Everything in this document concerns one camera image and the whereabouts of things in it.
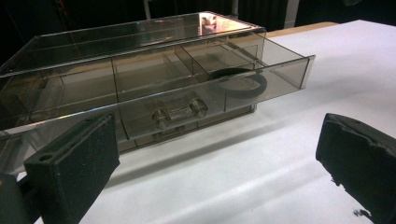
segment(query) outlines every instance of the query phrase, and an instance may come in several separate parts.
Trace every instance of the clear plastic organizer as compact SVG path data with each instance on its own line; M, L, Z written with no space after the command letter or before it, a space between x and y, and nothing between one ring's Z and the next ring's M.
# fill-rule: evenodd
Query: clear plastic organizer
M128 151L303 89L314 56L264 35L206 12L37 37L1 68L0 171L98 114L115 114Z

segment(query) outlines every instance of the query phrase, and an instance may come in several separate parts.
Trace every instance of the white table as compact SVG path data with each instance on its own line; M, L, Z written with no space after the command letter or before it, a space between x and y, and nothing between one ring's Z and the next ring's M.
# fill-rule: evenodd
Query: white table
M315 152L328 112L396 136L396 27L354 21L273 40L317 55L306 90L122 155L81 223L371 223Z

